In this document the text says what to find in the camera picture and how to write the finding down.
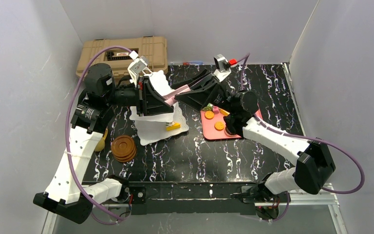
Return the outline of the white three-tier cake stand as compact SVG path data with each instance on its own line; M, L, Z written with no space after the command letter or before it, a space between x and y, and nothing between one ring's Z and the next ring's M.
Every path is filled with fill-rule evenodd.
M171 91L174 91L166 79L164 71L153 72L148 75L154 89L163 97ZM189 130L186 118L183 116L182 110L178 103L173 105L174 111L169 114L161 114L157 116L140 117L136 113L136 107L131 106L130 120L134 121L137 129L137 135L140 138L140 144L146 146L151 143L178 135ZM167 122L179 122L181 128L173 131L166 131Z

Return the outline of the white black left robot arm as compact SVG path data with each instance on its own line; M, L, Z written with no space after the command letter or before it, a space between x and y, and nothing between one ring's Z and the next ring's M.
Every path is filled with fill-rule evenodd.
M134 106L133 120L158 122L160 115L174 113L178 90L169 86L164 71L141 76L134 63L125 78L128 85L114 82L112 68L106 63L90 64L81 81L86 90L75 109L69 108L66 122L66 148L58 169L46 190L34 196L33 203L77 224L83 223L93 207L112 198L121 198L129 206L146 201L146 189L112 175L105 180L82 186L82 179L93 152L103 140L113 117L113 106Z

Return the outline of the yellow cake slice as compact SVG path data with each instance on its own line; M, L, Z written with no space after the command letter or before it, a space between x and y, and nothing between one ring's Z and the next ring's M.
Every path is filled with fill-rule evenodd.
M166 123L166 131L173 131L181 128L181 124L179 122L167 122Z

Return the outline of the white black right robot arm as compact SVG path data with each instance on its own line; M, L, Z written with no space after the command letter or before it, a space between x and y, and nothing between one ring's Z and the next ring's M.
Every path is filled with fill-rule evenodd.
M188 88L188 91L176 94L175 100L196 111L208 104L227 111L229 114L224 117L224 122L230 134L256 141L293 164L288 170L268 174L261 183L240 196L269 199L298 189L318 194L336 169L328 146L318 138L293 136L263 122L256 116L259 109L256 93L240 90L232 94L219 75L219 71L204 70L191 79L172 84L172 89Z

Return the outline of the pink serving tray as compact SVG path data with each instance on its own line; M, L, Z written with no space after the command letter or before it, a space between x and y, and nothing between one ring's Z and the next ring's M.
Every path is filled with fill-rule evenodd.
M229 112L216 106L208 105L200 111L203 136L207 140L223 140L241 138L232 135L226 129L224 117Z

